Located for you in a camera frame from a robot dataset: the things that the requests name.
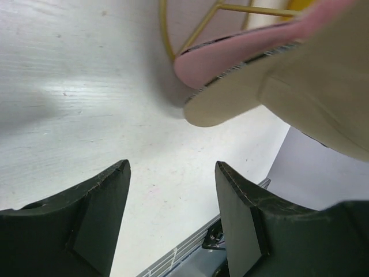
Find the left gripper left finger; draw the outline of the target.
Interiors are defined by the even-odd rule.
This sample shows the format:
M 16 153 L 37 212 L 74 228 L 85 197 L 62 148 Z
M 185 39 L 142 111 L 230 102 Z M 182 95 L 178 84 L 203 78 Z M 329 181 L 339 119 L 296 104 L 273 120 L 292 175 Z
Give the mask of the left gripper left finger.
M 109 276 L 129 193 L 121 160 L 21 209 L 1 211 L 2 276 Z

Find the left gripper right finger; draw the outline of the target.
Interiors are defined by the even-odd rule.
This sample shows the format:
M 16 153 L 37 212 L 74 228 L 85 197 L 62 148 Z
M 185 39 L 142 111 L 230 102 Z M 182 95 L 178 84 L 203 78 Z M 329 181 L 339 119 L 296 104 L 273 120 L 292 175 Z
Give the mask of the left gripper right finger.
M 225 162 L 216 190 L 231 276 L 367 276 L 368 202 L 316 211 L 250 182 Z

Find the beige baseball cap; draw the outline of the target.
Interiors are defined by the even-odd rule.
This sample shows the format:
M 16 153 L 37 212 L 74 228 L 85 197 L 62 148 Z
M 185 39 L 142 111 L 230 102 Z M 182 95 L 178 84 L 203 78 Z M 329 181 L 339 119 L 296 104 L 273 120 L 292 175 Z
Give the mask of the beige baseball cap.
M 326 147 L 368 161 L 368 2 L 352 1 L 306 42 L 204 88 L 184 117 L 211 127 L 260 105 Z

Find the pink baseball cap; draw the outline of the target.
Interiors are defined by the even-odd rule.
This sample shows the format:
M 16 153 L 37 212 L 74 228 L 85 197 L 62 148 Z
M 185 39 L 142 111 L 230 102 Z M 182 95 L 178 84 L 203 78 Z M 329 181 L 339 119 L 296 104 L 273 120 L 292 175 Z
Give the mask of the pink baseball cap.
M 313 7 L 294 19 L 254 28 L 192 46 L 174 62 L 178 79 L 190 88 L 200 88 L 227 69 L 275 47 L 291 43 L 303 36 L 300 31 Z

